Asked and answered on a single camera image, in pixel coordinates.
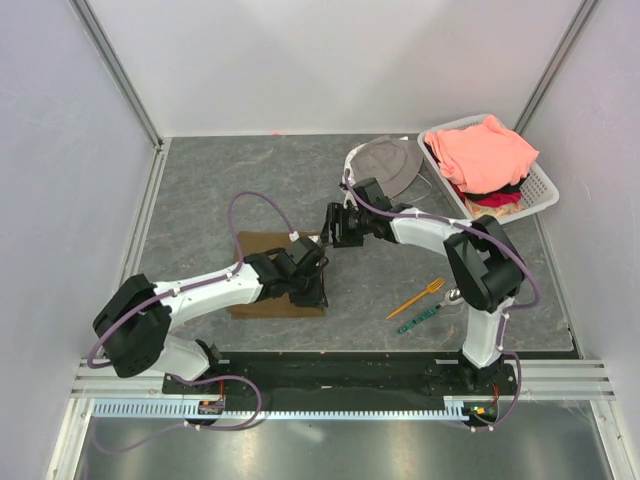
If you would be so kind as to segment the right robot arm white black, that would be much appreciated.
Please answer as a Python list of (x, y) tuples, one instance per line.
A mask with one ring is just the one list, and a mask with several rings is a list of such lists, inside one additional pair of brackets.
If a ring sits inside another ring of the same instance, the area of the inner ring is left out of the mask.
[(531, 278), (500, 222), (490, 215), (463, 221), (395, 204), (373, 178), (342, 188), (347, 198), (327, 205), (322, 242), (356, 247), (372, 235), (446, 257), (468, 311), (461, 348), (466, 362), (458, 368), (458, 381), (469, 393), (483, 392), (493, 383), (492, 366), (503, 355), (509, 311), (522, 283)]

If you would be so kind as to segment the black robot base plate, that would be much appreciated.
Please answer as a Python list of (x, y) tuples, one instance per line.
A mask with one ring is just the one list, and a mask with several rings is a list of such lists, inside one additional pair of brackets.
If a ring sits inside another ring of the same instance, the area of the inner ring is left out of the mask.
[(517, 380), (514, 367), (502, 359), (478, 369), (451, 352), (228, 352), (205, 374), (224, 375), (252, 381), (263, 395), (367, 388), (492, 397), (513, 394)]

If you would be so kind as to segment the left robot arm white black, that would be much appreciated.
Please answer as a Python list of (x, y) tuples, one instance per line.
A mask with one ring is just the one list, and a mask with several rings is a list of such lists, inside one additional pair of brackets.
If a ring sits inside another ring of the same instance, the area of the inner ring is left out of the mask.
[(153, 283), (143, 274), (134, 275), (95, 318), (98, 340), (87, 363), (93, 369), (111, 367), (120, 378), (164, 372), (198, 393), (211, 392), (220, 378), (218, 354), (203, 341), (176, 337), (175, 329), (231, 306), (283, 296), (296, 306), (324, 307), (327, 262), (319, 237), (308, 236), (189, 279)]

